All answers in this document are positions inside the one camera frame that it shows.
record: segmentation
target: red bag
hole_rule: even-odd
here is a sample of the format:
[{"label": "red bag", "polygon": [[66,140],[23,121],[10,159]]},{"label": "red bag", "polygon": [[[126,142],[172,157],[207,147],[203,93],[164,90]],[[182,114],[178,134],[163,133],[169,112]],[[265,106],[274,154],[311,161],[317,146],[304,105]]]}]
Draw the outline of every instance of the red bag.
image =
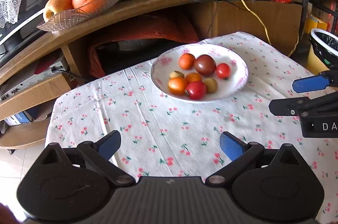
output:
[{"label": "red bag", "polygon": [[96,47],[105,43],[134,39],[169,39],[182,43],[196,43],[195,29],[181,12],[164,9],[142,14],[100,30],[96,40],[89,46],[89,73],[100,78],[105,76]]}]

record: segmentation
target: tablecloth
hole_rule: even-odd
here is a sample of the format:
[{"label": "tablecloth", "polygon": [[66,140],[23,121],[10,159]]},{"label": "tablecloth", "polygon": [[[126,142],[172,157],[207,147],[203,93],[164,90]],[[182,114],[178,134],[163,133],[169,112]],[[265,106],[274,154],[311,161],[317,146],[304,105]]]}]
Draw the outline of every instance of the tablecloth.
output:
[{"label": "tablecloth", "polygon": [[297,94],[295,79],[310,72],[247,33],[237,32],[203,42],[225,46],[246,62],[249,80],[235,95],[210,104],[191,104],[168,97],[152,83],[153,60],[73,89],[55,102],[46,144],[74,147],[121,132],[118,165],[140,176],[201,176],[203,180],[230,162],[219,148],[229,131],[244,142],[266,148],[292,143],[325,189],[317,216],[320,223],[338,221],[338,140],[303,138],[297,117],[273,116],[272,99],[322,96],[331,89]]}]

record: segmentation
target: screw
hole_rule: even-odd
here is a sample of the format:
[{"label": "screw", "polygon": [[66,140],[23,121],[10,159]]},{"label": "screw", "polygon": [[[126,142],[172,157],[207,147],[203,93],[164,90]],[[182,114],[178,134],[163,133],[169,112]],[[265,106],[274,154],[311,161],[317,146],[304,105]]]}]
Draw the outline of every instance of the screw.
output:
[{"label": "screw", "polygon": [[225,178],[220,175],[213,175],[209,177],[209,181],[213,184],[221,184],[225,181]]},{"label": "screw", "polygon": [[130,175],[120,175],[116,178],[116,182],[119,184],[127,184],[132,181],[132,177]]}]

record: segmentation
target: wooden shelf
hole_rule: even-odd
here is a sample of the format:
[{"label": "wooden shelf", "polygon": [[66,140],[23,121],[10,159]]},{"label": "wooden shelf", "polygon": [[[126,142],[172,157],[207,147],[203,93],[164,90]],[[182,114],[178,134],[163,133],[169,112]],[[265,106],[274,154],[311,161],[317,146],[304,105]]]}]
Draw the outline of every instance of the wooden shelf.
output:
[{"label": "wooden shelf", "polygon": [[43,144],[46,140],[50,117],[42,121],[10,126],[0,137],[0,149],[22,149]]},{"label": "wooden shelf", "polygon": [[114,5],[103,14],[65,30],[48,32],[18,53],[0,68],[0,85],[44,55],[103,27],[151,11],[194,3],[193,0],[128,0]]},{"label": "wooden shelf", "polygon": [[37,82],[0,103],[0,120],[57,98],[70,90],[68,75],[62,73]]}]

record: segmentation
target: red tomato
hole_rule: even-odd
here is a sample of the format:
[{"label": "red tomato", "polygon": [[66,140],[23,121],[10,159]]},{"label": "red tomato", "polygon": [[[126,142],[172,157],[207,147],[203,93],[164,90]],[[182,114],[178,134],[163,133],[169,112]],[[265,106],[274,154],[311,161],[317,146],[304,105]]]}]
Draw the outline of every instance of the red tomato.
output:
[{"label": "red tomato", "polygon": [[199,100],[207,93],[207,85],[202,81],[191,82],[185,89],[185,94],[192,100]]},{"label": "red tomato", "polygon": [[231,73],[230,67],[226,63],[220,63],[216,67],[216,74],[221,79],[228,79],[230,73]]}]

